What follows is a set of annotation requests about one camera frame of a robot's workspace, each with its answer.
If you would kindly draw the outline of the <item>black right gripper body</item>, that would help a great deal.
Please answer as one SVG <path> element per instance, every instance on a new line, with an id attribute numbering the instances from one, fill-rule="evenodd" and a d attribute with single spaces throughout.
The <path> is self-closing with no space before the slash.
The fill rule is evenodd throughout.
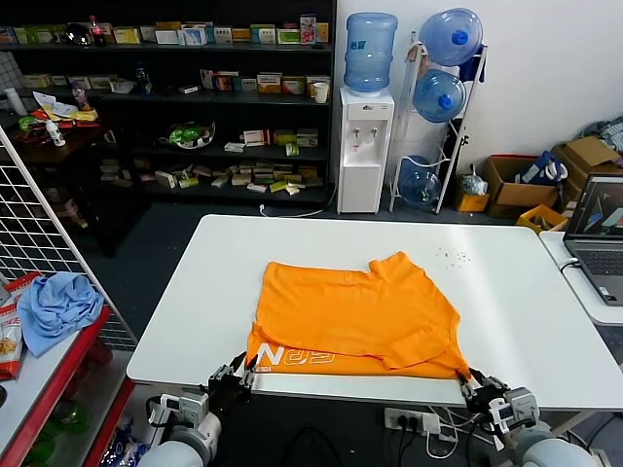
<path id="1" fill-rule="evenodd" d="M 497 378 L 491 378 L 494 385 L 474 389 L 472 398 L 465 398 L 465 405 L 471 413 L 487 413 L 490 409 L 490 402 L 495 399 L 503 398 L 509 386 Z"/>

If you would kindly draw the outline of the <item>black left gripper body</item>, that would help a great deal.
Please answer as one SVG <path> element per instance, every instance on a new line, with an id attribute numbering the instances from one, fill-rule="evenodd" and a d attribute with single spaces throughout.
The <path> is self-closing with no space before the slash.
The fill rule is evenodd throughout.
<path id="1" fill-rule="evenodd" d="M 237 375 L 224 377 L 215 384 L 208 380 L 208 410 L 210 412 L 228 412 L 237 403 L 247 403 L 251 398 L 251 389 L 240 385 Z"/>

